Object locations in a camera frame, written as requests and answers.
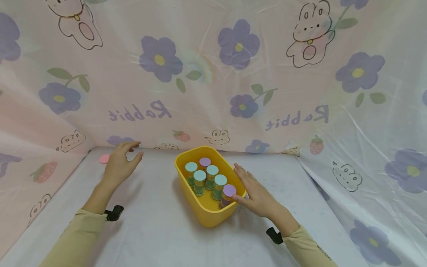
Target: black wrist strap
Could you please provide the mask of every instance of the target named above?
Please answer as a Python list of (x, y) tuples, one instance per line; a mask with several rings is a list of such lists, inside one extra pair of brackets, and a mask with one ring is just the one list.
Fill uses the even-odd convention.
[(119, 205), (114, 206), (113, 211), (105, 211), (104, 213), (107, 214), (107, 221), (109, 222), (115, 222), (120, 218), (120, 214), (122, 214), (123, 210), (125, 208)]
[(280, 245), (283, 243), (282, 234), (280, 232), (276, 233), (276, 230), (274, 230), (273, 227), (268, 228), (266, 234), (271, 238), (271, 240), (273, 240), (275, 244)]

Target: right hand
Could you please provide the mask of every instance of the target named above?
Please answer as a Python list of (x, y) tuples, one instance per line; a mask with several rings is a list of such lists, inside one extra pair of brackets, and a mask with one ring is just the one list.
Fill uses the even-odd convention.
[(234, 172), (246, 188), (249, 199), (243, 198), (239, 195), (234, 195), (233, 199), (256, 215), (271, 219), (281, 205), (250, 172), (247, 172), (237, 163), (235, 163), (234, 166)]

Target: sleeve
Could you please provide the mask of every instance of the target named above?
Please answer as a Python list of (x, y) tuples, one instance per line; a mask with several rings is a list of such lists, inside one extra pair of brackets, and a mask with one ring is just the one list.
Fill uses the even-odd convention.
[(78, 210), (40, 267), (84, 267), (102, 229), (107, 214)]
[(302, 225), (283, 242), (301, 267), (338, 267)]

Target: yellow plastic bin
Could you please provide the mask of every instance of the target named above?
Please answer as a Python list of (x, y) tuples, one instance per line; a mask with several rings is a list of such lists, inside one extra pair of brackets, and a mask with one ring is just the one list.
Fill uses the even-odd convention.
[(215, 201), (211, 191), (205, 190), (201, 197), (196, 197), (192, 188), (186, 180), (185, 165), (188, 162), (195, 162), (199, 166), (201, 158), (209, 158), (211, 164), (219, 168), (218, 174), (223, 174), (227, 177), (227, 183), (234, 185), (237, 189), (237, 194), (245, 197), (246, 190), (239, 177), (234, 172), (234, 168), (212, 147), (197, 147), (192, 150), (179, 154), (175, 159), (175, 167), (178, 171), (178, 180), (182, 192), (184, 192), (187, 201), (197, 216), (197, 219), (204, 227), (215, 227), (225, 219), (227, 219), (237, 208), (237, 203), (233, 202), (223, 209), (219, 209), (219, 201)]

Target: test tube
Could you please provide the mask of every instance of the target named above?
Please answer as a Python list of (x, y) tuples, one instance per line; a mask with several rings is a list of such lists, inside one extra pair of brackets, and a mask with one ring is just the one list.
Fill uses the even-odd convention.
[(206, 173), (202, 170), (194, 172), (194, 194), (198, 197), (205, 192)]
[(215, 200), (221, 200), (222, 198), (222, 188), (224, 187), (224, 185), (227, 184), (227, 177), (225, 177), (222, 174), (218, 174), (217, 176), (215, 176), (215, 187), (213, 188), (212, 191), (212, 197)]
[(211, 160), (209, 158), (201, 158), (199, 160), (199, 164), (200, 164), (201, 170), (206, 171), (206, 168), (211, 164)]
[(237, 193), (237, 190), (234, 186), (232, 185), (225, 185), (224, 188), (222, 189), (222, 199), (221, 202), (219, 203), (219, 208), (225, 208), (228, 205), (231, 204), (231, 202), (233, 202), (233, 198), (232, 196), (234, 196)]
[(218, 174), (219, 169), (215, 165), (209, 165), (206, 168), (206, 172), (208, 173), (208, 177), (206, 179), (205, 187), (207, 190), (212, 191), (215, 187), (215, 175)]
[(187, 171), (187, 183), (190, 187), (194, 187), (194, 172), (197, 170), (197, 163), (188, 162), (185, 165), (185, 170)]

